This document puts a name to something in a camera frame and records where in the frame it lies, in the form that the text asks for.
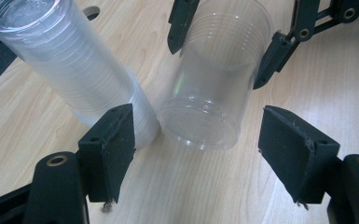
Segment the metal screw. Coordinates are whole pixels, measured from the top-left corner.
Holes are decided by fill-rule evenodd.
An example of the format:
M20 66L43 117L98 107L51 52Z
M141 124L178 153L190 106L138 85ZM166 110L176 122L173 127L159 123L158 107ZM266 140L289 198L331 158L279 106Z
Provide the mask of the metal screw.
M352 18L355 14L355 10L353 7L348 8L345 12L344 12L344 19L345 20L349 20L350 18Z
M59 166L59 165L66 163L67 161L68 161L68 157L66 157L65 155L58 155L58 156L50 158L50 160L48 160L48 162L47 162L47 165L48 166Z
M307 37L307 35L309 35L309 34L310 34L310 31L308 29L304 29L304 30L300 31L300 36L302 38Z

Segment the frosted plastic cup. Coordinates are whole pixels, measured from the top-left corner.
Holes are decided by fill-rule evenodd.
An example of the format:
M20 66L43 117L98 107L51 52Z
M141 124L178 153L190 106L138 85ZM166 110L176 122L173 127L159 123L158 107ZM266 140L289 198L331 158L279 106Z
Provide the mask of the frosted plastic cup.
M110 108L131 103L135 147L154 139L159 122L136 76L111 54L73 0L1 0L0 40L89 126Z
M202 3L158 109L162 130L190 147L233 147L271 35L269 13L257 1Z

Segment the wood grain surface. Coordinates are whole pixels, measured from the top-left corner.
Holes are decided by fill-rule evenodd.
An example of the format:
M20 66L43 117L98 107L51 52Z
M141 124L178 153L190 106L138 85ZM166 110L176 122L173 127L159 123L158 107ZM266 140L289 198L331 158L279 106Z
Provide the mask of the wood grain surface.
M178 61L166 42L173 0L76 1L101 9L92 21L96 32L135 71L157 108ZM261 3L275 30L287 33L293 0ZM289 109L341 143L340 158L359 154L359 19L301 44L280 74L252 92L234 148L191 150L159 131L135 153L112 212L89 204L91 223L328 223L329 197L309 211L297 206L258 153L265 105ZM0 196L30 183L48 154L77 151L87 130L32 67L16 59L0 77Z

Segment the plastic cup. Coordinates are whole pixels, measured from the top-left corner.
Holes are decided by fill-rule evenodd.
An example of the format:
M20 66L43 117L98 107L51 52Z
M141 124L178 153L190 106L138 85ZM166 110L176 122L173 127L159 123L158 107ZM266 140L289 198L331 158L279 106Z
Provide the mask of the plastic cup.
M190 147L233 147L271 35L269 13L257 1L202 3L158 109L162 130Z
M104 45L73 0L1 0L0 40L30 64L92 126L107 110L133 104L135 147L159 123L136 76Z

